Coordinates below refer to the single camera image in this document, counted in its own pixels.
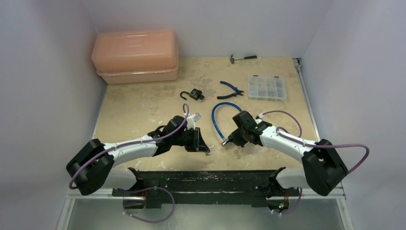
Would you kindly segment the blue cable lock loop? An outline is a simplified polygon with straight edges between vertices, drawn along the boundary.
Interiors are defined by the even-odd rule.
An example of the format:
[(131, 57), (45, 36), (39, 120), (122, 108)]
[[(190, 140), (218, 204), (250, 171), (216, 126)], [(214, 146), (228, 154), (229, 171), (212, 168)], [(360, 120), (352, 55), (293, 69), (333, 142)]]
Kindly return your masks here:
[(216, 120), (215, 120), (215, 111), (216, 111), (216, 109), (217, 109), (218, 107), (220, 107), (220, 106), (222, 106), (222, 105), (229, 105), (229, 106), (232, 106), (232, 107), (236, 108), (239, 112), (242, 112), (242, 109), (241, 109), (238, 105), (236, 105), (236, 104), (234, 104), (234, 103), (231, 103), (231, 102), (220, 102), (220, 103), (216, 104), (216, 105), (213, 107), (212, 112), (211, 112), (211, 120), (212, 120), (212, 123), (213, 123), (213, 125), (214, 125), (214, 127), (215, 127), (215, 129), (216, 129), (216, 131), (217, 131), (217, 133), (218, 133), (218, 135), (219, 135), (220, 138), (224, 141), (224, 140), (225, 140), (225, 137), (224, 137), (224, 135), (222, 134), (222, 132), (221, 132), (220, 128), (218, 127), (217, 122), (216, 122)]

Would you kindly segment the black lock body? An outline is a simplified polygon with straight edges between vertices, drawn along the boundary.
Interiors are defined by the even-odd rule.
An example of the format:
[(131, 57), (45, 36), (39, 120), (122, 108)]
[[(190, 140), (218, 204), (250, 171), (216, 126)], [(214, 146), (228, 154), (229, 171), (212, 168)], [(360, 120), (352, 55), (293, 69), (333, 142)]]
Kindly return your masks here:
[(187, 100), (187, 98), (185, 96), (183, 96), (183, 94), (188, 95), (189, 97), (191, 97), (194, 100), (203, 100), (204, 99), (203, 92), (198, 89), (193, 89), (190, 92), (182, 91), (180, 93), (180, 97), (184, 100)]

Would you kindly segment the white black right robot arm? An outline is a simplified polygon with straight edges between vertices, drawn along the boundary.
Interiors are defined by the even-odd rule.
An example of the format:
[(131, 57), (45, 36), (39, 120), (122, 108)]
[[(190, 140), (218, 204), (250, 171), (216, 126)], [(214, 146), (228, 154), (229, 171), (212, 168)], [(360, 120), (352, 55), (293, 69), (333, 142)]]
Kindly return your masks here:
[(275, 149), (301, 163), (301, 168), (281, 167), (268, 178), (267, 197), (281, 195), (290, 188), (310, 188), (318, 195), (327, 196), (349, 174), (336, 147), (328, 140), (319, 142), (302, 139), (283, 131), (263, 119), (242, 111), (233, 117), (237, 128), (223, 145), (233, 143), (243, 147), (247, 143)]

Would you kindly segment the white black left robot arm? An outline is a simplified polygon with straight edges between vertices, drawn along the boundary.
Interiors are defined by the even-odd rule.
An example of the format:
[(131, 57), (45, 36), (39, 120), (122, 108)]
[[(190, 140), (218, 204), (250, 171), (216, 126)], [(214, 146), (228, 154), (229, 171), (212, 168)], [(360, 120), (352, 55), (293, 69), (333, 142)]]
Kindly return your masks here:
[(102, 143), (97, 138), (90, 140), (66, 165), (71, 176), (70, 189), (78, 189), (83, 196), (101, 188), (119, 188), (131, 196), (139, 195), (143, 183), (136, 170), (119, 170), (117, 166), (161, 155), (173, 146), (184, 147), (187, 152), (210, 153), (200, 128), (195, 125), (198, 117), (198, 113), (188, 118), (174, 116), (165, 126), (130, 141)]

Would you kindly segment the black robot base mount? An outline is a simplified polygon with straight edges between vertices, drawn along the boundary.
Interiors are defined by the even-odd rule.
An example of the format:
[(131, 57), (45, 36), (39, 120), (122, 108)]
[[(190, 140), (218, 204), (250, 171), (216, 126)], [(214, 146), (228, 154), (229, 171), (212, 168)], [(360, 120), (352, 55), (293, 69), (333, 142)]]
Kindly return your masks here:
[(144, 197), (146, 208), (172, 203), (266, 207), (272, 198), (299, 195), (298, 186), (279, 187), (276, 173), (277, 170), (136, 172), (133, 188), (115, 188), (112, 195)]

